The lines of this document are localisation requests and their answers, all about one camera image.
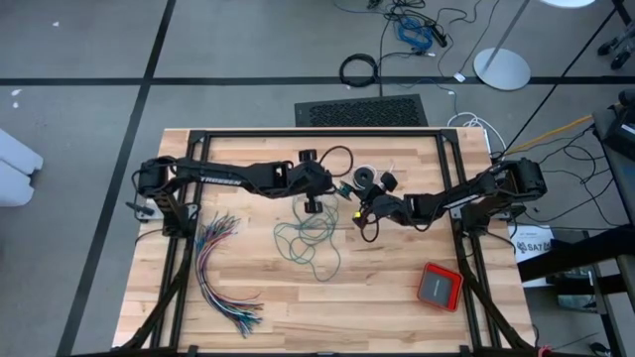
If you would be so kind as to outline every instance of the cable coil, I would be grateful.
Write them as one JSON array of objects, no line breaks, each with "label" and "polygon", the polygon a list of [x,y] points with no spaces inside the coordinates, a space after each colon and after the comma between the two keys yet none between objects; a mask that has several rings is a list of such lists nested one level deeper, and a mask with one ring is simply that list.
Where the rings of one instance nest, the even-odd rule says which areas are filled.
[{"label": "cable coil", "polygon": [[[364,81],[360,81],[360,82],[354,82],[354,81],[351,81],[350,79],[347,79],[346,76],[344,76],[344,68],[354,60],[361,60],[368,63],[373,68],[373,74],[368,79]],[[377,62],[375,62],[375,59],[372,56],[367,54],[351,55],[347,57],[344,60],[344,62],[342,62],[341,65],[339,66],[339,80],[343,84],[349,85],[351,87],[362,88],[362,87],[368,86],[370,84],[375,83],[378,77],[379,77],[379,67],[377,66]]]}]

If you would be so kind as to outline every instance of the tangled cable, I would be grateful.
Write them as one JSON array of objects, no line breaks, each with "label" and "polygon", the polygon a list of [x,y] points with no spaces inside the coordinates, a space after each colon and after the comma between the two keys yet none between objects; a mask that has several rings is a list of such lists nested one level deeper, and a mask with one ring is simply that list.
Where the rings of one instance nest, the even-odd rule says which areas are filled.
[{"label": "tangled cable", "polygon": [[[487,128],[489,128],[489,130],[491,130],[494,134],[496,134],[496,137],[498,138],[498,140],[500,141],[500,144],[503,146],[503,152],[507,151],[507,145],[505,145],[505,140],[503,140],[503,137],[500,135],[500,133],[498,132],[498,130],[496,130],[496,128],[494,128],[494,126],[492,126],[491,124],[489,124],[485,119],[483,118],[479,118],[476,114],[471,113],[471,112],[461,112],[461,113],[457,113],[456,115],[453,115],[451,118],[449,118],[447,120],[447,125],[450,127],[452,126],[452,121],[454,121],[456,118],[461,117],[461,116],[471,116],[471,119],[469,119],[468,121],[463,123],[463,127],[478,127],[478,128],[483,128],[485,129],[485,132],[487,132]],[[489,138],[487,138],[487,147],[489,148]]]},{"label": "tangled cable", "polygon": [[235,234],[234,229],[239,221],[239,218],[227,214],[218,218],[216,213],[211,223],[201,229],[194,239],[195,272],[200,292],[207,303],[229,318],[246,338],[252,332],[254,324],[262,321],[256,315],[256,311],[262,309],[262,303],[256,302],[255,297],[239,300],[218,293],[207,280],[206,274],[207,259],[211,251],[225,238]]},{"label": "tangled cable", "polygon": [[[276,248],[280,255],[296,264],[309,265],[318,282],[328,282],[331,280],[339,270],[341,265],[341,256],[339,251],[333,244],[333,233],[337,226],[337,220],[339,219],[339,213],[337,211],[337,198],[334,198],[335,204],[330,205],[326,202],[322,202],[322,213],[312,214],[308,218],[301,218],[296,209],[298,198],[294,197],[293,212],[298,223],[278,223],[274,227],[274,240],[276,242]],[[284,236],[285,230],[294,230],[296,236],[288,239]],[[313,259],[316,256],[316,246],[322,242],[328,241],[328,244],[335,252],[337,256],[337,266],[333,272],[326,278],[321,278],[316,272],[316,266],[313,263]]]}]

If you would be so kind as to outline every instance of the wooden tabletop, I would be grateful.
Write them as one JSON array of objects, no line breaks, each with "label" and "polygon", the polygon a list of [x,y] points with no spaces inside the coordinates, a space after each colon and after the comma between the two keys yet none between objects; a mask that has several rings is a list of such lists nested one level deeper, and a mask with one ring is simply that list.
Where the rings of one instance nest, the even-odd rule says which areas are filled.
[{"label": "wooden tabletop", "polygon": [[[477,128],[456,130],[465,171],[472,178],[490,165],[483,133]],[[189,131],[166,130],[159,155],[183,157]],[[368,164],[378,171],[393,166],[399,181],[396,195],[444,189],[432,138],[214,138],[209,157],[217,163],[240,166],[296,162],[299,150],[317,149],[320,156],[334,145],[349,147],[356,166]],[[446,152],[452,181],[456,183],[449,146]],[[332,173],[342,172],[348,157],[335,151],[323,164]],[[357,203],[341,199],[339,229],[333,236],[341,267],[332,280],[319,283],[310,267],[284,260],[275,246],[274,226],[295,221],[292,200],[270,200],[230,186],[204,188],[200,223],[208,223],[216,212],[241,218],[237,234],[214,250],[208,260],[211,283],[232,298],[257,295],[264,303],[264,320],[253,335],[243,338],[231,321],[205,302],[192,270],[180,350],[186,351],[195,344],[201,352],[456,352],[458,345],[471,345],[463,298],[454,313],[417,300],[426,263],[457,270],[447,215],[426,233],[382,220],[379,238],[369,244],[361,239],[350,220]],[[140,234],[160,227],[159,221],[144,224]],[[502,222],[492,223],[490,230],[508,237]],[[183,251],[181,244],[178,256]],[[511,247],[487,236],[481,238],[481,244],[493,300],[525,340],[532,343],[534,332]],[[468,240],[465,245],[469,252]],[[159,233],[144,237],[137,245],[113,345],[130,338],[154,307],[167,247],[168,239]],[[336,266],[336,255],[322,244],[315,263],[317,273],[328,276]],[[478,299],[474,299],[482,340],[488,345],[484,312]],[[168,340],[172,316],[170,309],[163,341]]]}]

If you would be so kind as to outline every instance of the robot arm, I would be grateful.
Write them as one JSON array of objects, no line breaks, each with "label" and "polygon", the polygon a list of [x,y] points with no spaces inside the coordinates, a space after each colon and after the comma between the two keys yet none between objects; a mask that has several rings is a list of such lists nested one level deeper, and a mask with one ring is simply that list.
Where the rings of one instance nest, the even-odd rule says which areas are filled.
[{"label": "robot arm", "polygon": [[332,174],[316,161],[315,150],[300,152],[297,166],[290,161],[259,163],[238,167],[204,163],[192,159],[160,157],[141,165],[137,193],[152,198],[164,215],[164,235],[188,237],[195,230],[193,219],[198,207],[179,205],[174,193],[192,182],[242,187],[250,193],[268,198],[281,198],[306,194],[307,213],[321,212],[315,197],[334,192]]},{"label": "robot arm", "polygon": [[384,174],[382,182],[353,192],[360,198],[359,214],[353,221],[363,229],[372,214],[375,220],[388,218],[400,225],[430,225],[448,210],[460,208],[467,225],[490,217],[515,202],[535,200],[546,192],[545,181],[538,164],[529,160],[507,161],[497,164],[473,179],[437,194],[405,194],[403,198],[387,194],[396,186],[394,178]]}]

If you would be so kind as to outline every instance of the red box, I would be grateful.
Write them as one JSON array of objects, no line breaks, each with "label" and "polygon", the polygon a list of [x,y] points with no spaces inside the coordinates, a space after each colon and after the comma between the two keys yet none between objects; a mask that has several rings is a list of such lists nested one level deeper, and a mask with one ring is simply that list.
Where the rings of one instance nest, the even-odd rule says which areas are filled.
[{"label": "red box", "polygon": [[417,298],[448,311],[456,311],[463,276],[434,263],[424,266]]}]

